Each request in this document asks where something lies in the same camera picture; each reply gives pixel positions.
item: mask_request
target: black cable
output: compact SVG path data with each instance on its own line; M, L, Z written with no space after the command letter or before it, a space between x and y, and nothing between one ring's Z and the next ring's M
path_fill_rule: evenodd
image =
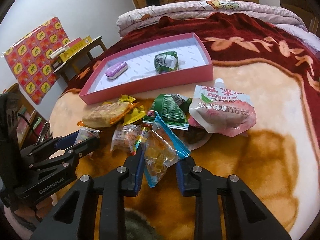
M22 117L28 124L28 126L30 127L31 131L33 132L33 134L38 138L39 135L36 134L35 130L33 130L31 124L29 123L29 121L27 120L27 118L23 115L23 114L20 114L18 113L18 116Z

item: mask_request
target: barcode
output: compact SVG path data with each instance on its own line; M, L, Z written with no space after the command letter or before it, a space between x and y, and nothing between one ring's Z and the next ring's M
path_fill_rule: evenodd
M157 56L157 61L160 65L164 66L164 60L167 57L167 55L158 55Z

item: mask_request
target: blanket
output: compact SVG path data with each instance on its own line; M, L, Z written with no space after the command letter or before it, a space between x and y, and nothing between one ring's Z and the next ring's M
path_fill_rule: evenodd
M158 24L130 32L70 82L50 118L53 135L77 130L76 122L91 108L75 94L100 60L147 41L189 32L196 33L207 48L214 77L223 78L230 89L249 94L257 114L248 137L213 134L207 144L192 152L196 164L223 177L237 174L292 239L299 239L320 209L320 62L296 38L269 23L242 13L215 13L207 19L185 21L162 17ZM134 96L148 109L160 93L192 97L194 87L189 84ZM125 153L110 153L113 131L105 129L100 149L91 159L80 160L77 177L101 176L123 164ZM61 190L58 198L70 187ZM165 239L193 239L195 200L180 196L174 168L155 188L143 180L139 196L126 198L125 205L143 213Z

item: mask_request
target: pink box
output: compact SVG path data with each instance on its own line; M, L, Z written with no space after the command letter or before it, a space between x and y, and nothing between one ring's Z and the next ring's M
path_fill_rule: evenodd
M154 56L170 50L177 51L179 70L156 73ZM129 69L116 79L108 80L106 70L123 61L127 62ZM87 80L79 96L91 105L121 95L211 80L213 66L208 51L195 33L186 33L149 41L106 57Z

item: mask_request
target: red and yellow wrapping paper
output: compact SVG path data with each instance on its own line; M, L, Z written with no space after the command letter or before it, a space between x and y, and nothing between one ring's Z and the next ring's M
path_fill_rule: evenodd
M49 56L70 40L57 17L37 27L4 54L19 85L37 105L58 77Z

